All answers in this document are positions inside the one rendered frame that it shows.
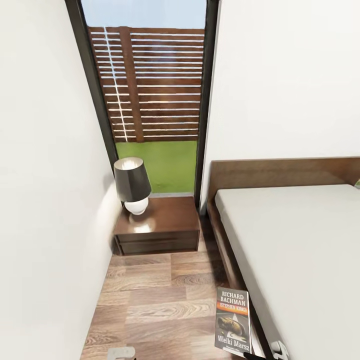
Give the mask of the hardback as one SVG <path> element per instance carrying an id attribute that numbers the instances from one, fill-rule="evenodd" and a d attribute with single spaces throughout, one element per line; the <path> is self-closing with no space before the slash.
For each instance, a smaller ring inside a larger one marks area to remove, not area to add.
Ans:
<path id="1" fill-rule="evenodd" d="M 253 354 L 248 291 L 217 288 L 214 345 L 242 358 Z"/>

